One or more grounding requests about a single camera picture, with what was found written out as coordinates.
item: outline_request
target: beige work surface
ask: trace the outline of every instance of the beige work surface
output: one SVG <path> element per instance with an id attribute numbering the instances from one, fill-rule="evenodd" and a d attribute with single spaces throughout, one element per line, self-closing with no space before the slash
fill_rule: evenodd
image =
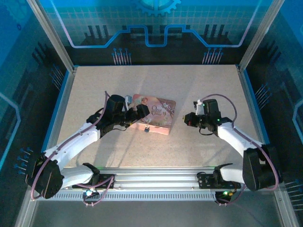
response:
<path id="1" fill-rule="evenodd" d="M 240 155 L 225 141 L 202 136 L 186 126 L 182 116 L 194 112 L 193 101 L 212 93 L 228 96 L 236 105 L 236 126 L 257 139 L 234 65 L 97 66 L 78 67 L 64 116 L 59 142 L 78 130 L 103 107 L 105 93 L 142 94 L 176 101 L 170 135 L 129 128 L 111 131 L 85 148 L 68 166 L 89 162 L 96 167 L 216 166 L 240 163 Z M 215 97 L 222 117 L 234 117 L 230 103 Z"/>

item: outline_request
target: glass panel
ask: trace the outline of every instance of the glass panel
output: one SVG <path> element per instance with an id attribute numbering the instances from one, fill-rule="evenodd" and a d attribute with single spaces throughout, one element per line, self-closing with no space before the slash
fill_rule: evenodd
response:
<path id="1" fill-rule="evenodd" d="M 288 191 L 293 191 L 295 210 L 302 209 L 298 185 L 303 184 L 302 11 L 302 1 L 285 1 L 247 67 L 268 139 L 278 151 L 287 187 L 292 187 Z"/>
<path id="2" fill-rule="evenodd" d="M 41 3 L 76 65 L 238 64 L 271 0 Z"/>
<path id="3" fill-rule="evenodd" d="M 14 226 L 27 147 L 41 152 L 66 68 L 25 0 L 0 1 L 0 31 L 0 226 Z"/>

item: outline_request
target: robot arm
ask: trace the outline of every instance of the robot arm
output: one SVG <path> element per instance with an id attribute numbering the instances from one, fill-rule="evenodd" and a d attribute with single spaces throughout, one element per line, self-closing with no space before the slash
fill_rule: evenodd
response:
<path id="1" fill-rule="evenodd" d="M 128 109 L 128 103 L 126 102 L 125 98 L 112 95 L 107 100 L 102 115 L 99 113 L 102 110 L 100 109 L 91 115 L 79 130 L 62 143 L 42 154 L 32 154 L 27 163 L 26 183 L 33 186 L 38 171 L 45 165 L 40 176 L 38 176 L 35 190 L 46 199 L 53 197 L 61 188 L 67 186 L 80 183 L 87 184 L 87 186 L 96 185 L 100 181 L 99 170 L 93 165 L 84 163 L 74 168 L 64 167 L 84 148 L 113 130 L 114 126 L 120 125 L 128 128 L 150 113 L 145 105 L 138 105 L 136 110 Z"/>
<path id="2" fill-rule="evenodd" d="M 229 143 L 243 158 L 241 166 L 228 163 L 215 168 L 214 177 L 217 185 L 220 185 L 221 182 L 233 181 L 246 184 L 252 191 L 274 185 L 276 179 L 273 170 L 258 147 L 261 147 L 269 156 L 278 174 L 278 180 L 282 182 L 274 147 L 262 144 L 241 132 L 237 127 L 233 127 L 232 120 L 221 117 L 215 99 L 203 102 L 198 100 L 198 102 L 194 102 L 194 106 L 196 113 L 191 112 L 185 115 L 184 122 L 188 126 L 207 128 L 215 136 Z"/>

